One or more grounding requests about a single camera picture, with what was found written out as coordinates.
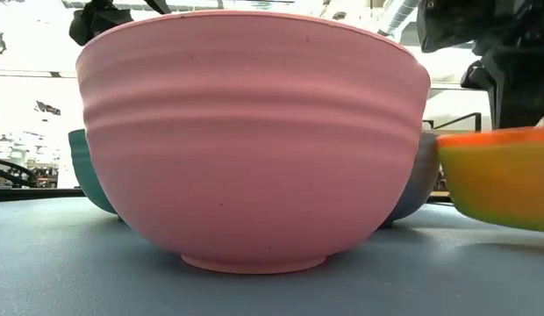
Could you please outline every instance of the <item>bowl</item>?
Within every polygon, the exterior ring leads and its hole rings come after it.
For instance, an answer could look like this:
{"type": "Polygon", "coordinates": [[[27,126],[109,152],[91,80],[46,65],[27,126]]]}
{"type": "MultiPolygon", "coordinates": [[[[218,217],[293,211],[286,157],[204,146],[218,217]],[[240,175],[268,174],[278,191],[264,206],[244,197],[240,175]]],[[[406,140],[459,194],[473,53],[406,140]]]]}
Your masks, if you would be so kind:
{"type": "Polygon", "coordinates": [[[406,185],[430,87],[381,36],[258,11],[113,28],[77,74],[124,221],[191,265],[243,274],[308,269],[367,239],[406,185]]]}
{"type": "Polygon", "coordinates": [[[438,153],[457,211],[544,232],[544,128],[441,136],[438,153]]]}
{"type": "Polygon", "coordinates": [[[395,220],[412,215],[430,197],[440,171],[436,137],[433,133],[422,133],[420,135],[419,151],[416,153],[409,181],[404,187],[403,194],[397,205],[382,223],[381,228],[391,227],[395,220]]]}
{"type": "Polygon", "coordinates": [[[75,177],[85,196],[101,210],[116,214],[108,198],[104,195],[103,188],[98,182],[97,174],[90,161],[85,130],[80,129],[70,132],[69,145],[71,146],[71,160],[75,177]]]}

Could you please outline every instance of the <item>orange bowl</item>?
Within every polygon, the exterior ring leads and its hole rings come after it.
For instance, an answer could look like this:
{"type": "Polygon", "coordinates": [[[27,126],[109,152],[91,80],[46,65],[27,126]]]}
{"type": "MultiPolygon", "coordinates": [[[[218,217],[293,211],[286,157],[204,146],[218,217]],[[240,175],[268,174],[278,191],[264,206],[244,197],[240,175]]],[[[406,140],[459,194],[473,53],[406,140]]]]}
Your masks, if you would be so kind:
{"type": "Polygon", "coordinates": [[[459,212],[544,232],[544,128],[442,136],[438,155],[459,212]]]}

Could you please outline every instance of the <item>table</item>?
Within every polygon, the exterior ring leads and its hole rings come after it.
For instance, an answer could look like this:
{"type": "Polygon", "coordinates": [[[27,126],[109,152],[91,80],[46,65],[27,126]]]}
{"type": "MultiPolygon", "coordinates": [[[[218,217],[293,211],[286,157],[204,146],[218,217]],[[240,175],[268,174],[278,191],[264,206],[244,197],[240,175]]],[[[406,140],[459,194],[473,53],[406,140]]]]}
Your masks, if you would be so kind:
{"type": "Polygon", "coordinates": [[[544,233],[426,205],[315,269],[235,276],[84,197],[1,202],[0,315],[544,315],[544,233]]]}

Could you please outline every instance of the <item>bowl rim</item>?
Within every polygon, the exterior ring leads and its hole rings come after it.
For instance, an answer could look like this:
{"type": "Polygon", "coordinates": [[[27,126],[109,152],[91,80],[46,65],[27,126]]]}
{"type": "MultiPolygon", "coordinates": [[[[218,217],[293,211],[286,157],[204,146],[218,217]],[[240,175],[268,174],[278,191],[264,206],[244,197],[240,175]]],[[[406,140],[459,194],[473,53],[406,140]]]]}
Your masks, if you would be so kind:
{"type": "Polygon", "coordinates": [[[190,12],[179,13],[179,14],[165,14],[165,15],[161,15],[159,17],[147,18],[147,19],[143,19],[141,21],[133,21],[133,22],[130,22],[130,23],[125,23],[123,25],[118,25],[116,27],[113,27],[110,30],[108,30],[106,32],[103,32],[102,34],[96,36],[89,43],[87,43],[85,45],[85,47],[82,49],[81,53],[79,54],[79,57],[77,57],[76,64],[79,63],[79,60],[81,59],[81,56],[83,55],[83,53],[87,49],[89,49],[90,47],[95,45],[95,43],[97,43],[99,40],[101,40],[101,39],[103,39],[103,38],[105,38],[107,36],[110,36],[110,35],[112,35],[112,34],[114,34],[116,32],[125,30],[127,28],[134,28],[134,27],[138,27],[138,26],[141,26],[141,25],[156,23],[156,22],[159,22],[159,21],[167,20],[167,19],[213,17],[213,16],[218,16],[218,17],[219,16],[223,16],[223,17],[226,17],[226,16],[229,16],[229,17],[240,17],[240,16],[247,17],[247,16],[249,16],[249,17],[264,17],[264,18],[284,18],[284,19],[299,20],[299,21],[304,21],[304,22],[312,22],[312,23],[320,24],[320,25],[327,25],[327,26],[336,27],[336,28],[340,28],[340,29],[343,29],[343,30],[347,30],[347,31],[357,32],[357,33],[359,33],[361,35],[367,35],[370,38],[380,40],[385,44],[390,44],[393,47],[399,49],[400,51],[402,51],[404,53],[407,53],[414,60],[416,60],[416,57],[414,56],[414,54],[412,54],[406,48],[400,46],[399,44],[393,42],[390,39],[386,39],[384,36],[382,36],[380,34],[370,32],[370,31],[366,31],[364,29],[360,29],[360,28],[355,27],[355,26],[342,24],[342,23],[337,22],[337,21],[328,20],[328,19],[325,19],[325,18],[316,18],[316,17],[311,17],[311,16],[298,15],[298,14],[294,14],[294,13],[281,13],[281,12],[272,12],[272,11],[205,10],[205,11],[190,11],[190,12]]]}
{"type": "Polygon", "coordinates": [[[442,135],[438,147],[485,147],[527,143],[544,143],[544,127],[517,127],[501,130],[442,135]]]}

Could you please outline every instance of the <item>teal bowl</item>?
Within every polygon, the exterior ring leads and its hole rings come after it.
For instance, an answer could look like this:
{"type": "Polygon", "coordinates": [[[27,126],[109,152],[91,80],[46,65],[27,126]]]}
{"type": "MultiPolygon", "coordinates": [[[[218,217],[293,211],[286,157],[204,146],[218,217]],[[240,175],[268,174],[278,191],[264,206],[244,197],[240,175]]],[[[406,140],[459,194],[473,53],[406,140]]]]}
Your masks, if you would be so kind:
{"type": "Polygon", "coordinates": [[[103,188],[98,182],[97,173],[90,161],[89,145],[85,137],[85,130],[80,129],[69,133],[69,145],[71,146],[71,160],[77,181],[81,190],[90,202],[100,209],[116,214],[103,188]]]}

